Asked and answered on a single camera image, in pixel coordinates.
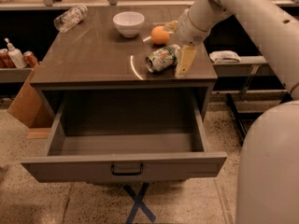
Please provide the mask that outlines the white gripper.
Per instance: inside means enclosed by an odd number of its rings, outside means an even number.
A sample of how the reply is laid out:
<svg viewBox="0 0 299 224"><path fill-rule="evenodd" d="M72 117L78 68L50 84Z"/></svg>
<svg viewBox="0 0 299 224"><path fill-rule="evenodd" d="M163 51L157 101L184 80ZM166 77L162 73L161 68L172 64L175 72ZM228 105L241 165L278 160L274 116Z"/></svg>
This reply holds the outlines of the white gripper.
<svg viewBox="0 0 299 224"><path fill-rule="evenodd" d="M200 45L206 33L196 28L191 19L189 18L189 10L185 9L182 15L178 18L178 21L170 21L164 27L163 30L168 33L176 32L178 40L184 44L179 52L179 59L176 68L176 76L185 76L196 56L195 46Z"/></svg>

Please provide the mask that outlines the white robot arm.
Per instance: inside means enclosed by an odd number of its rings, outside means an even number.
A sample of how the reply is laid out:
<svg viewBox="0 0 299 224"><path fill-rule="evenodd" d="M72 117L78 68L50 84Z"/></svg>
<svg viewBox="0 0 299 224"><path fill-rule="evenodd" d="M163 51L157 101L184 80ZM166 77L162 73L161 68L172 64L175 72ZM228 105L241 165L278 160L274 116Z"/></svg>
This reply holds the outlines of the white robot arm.
<svg viewBox="0 0 299 224"><path fill-rule="evenodd" d="M299 22L269 0L196 0L164 27L196 46L237 18L292 100L250 126L240 153L235 224L299 224Z"/></svg>

